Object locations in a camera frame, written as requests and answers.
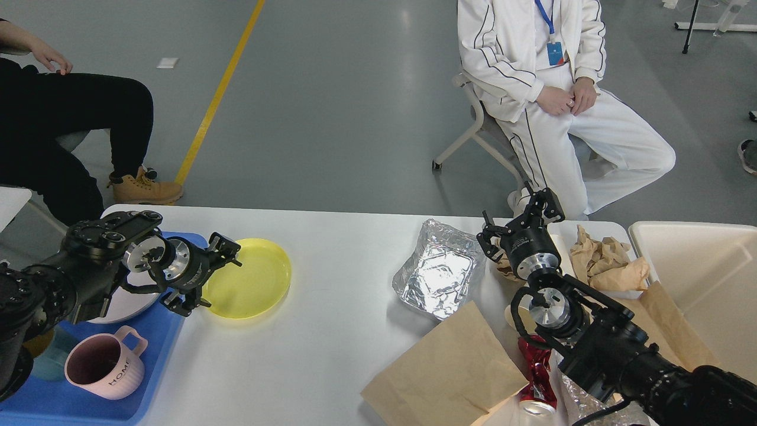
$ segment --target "black robotic arm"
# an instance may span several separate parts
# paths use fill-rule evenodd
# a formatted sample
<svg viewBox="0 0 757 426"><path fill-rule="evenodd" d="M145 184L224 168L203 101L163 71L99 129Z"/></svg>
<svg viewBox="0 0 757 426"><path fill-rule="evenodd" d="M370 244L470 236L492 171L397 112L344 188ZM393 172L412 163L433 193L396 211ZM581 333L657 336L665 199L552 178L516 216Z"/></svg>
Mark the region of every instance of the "black robotic arm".
<svg viewBox="0 0 757 426"><path fill-rule="evenodd" d="M61 250L22 271L0 263L0 401L26 381L33 360L22 343L67 320L72 324L107 314L118 287L132 293L171 293L161 304L189 316L212 273L236 260L240 245L218 233L207 249L183 238L164 238L155 211L117 211L82 221L67 231ZM149 271L155 285L135 287L130 271Z"/></svg>
<svg viewBox="0 0 757 426"><path fill-rule="evenodd" d="M587 393L601 401L620 393L662 426L757 425L755 384L711 365L686 371L663 358L655 343L647 346L649 337L631 321L633 312L562 273L545 218L562 220L548 188L531 191L525 212L504 227L484 212L477 235L487 257L498 262L506 254L516 276L528 282L510 303L521 336L559 352L560 371ZM518 306L526 296L546 344L531 339L523 326Z"/></svg>

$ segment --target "white bin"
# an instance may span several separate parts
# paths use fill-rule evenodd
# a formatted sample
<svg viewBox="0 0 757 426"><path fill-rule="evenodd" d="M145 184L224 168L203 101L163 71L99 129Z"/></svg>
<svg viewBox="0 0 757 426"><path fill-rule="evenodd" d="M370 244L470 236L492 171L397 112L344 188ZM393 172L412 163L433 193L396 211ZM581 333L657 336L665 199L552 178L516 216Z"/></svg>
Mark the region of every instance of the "white bin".
<svg viewBox="0 0 757 426"><path fill-rule="evenodd" d="M722 368L757 383L757 227L637 222L639 256Z"/></svg>

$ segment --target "plastic wrap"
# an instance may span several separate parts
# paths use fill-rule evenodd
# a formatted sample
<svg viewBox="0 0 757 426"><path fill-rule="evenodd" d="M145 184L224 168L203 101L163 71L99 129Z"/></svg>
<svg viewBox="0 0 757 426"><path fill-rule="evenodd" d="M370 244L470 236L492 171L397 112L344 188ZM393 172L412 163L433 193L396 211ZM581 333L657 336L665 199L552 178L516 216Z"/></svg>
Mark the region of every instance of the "plastic wrap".
<svg viewBox="0 0 757 426"><path fill-rule="evenodd" d="M560 373L562 401L565 403L565 409L568 412L569 424L598 412L607 407L598 399L586 393L574 381ZM650 420L641 410L638 403L632 402L628 407L598 418L591 422L591 426L633 426L639 424L650 426Z"/></svg>

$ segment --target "lanyard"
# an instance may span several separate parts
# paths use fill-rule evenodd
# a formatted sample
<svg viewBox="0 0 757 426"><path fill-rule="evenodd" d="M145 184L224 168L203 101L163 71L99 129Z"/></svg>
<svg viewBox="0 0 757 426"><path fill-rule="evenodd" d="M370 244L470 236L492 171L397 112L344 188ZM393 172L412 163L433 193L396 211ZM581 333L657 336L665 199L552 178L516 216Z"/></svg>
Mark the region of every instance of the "lanyard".
<svg viewBox="0 0 757 426"><path fill-rule="evenodd" d="M555 34L555 25L552 22L552 19L547 16L547 11L544 10L544 6L541 4L541 0L534 0L536 2L536 6L539 7L539 11L541 12L541 17L544 18L544 22L547 23L547 26L550 28L550 35L554 36Z"/></svg>

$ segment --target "white pants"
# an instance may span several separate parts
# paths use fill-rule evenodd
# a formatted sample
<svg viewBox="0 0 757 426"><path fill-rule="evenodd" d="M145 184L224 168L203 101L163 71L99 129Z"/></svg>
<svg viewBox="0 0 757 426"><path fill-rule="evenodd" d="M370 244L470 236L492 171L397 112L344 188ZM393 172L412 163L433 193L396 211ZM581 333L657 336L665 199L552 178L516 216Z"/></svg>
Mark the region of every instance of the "white pants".
<svg viewBox="0 0 757 426"><path fill-rule="evenodd" d="M567 64L537 71L537 76L546 86L568 91L573 86ZM533 102L517 122L497 123L510 139L531 185L534 189L548 186L568 219L590 215L654 182L675 163L673 148L634 110L605 90L600 90L592 108L577 117L570 113L554 117ZM584 170L584 179L569 133L606 160L594 163L603 170Z"/></svg>

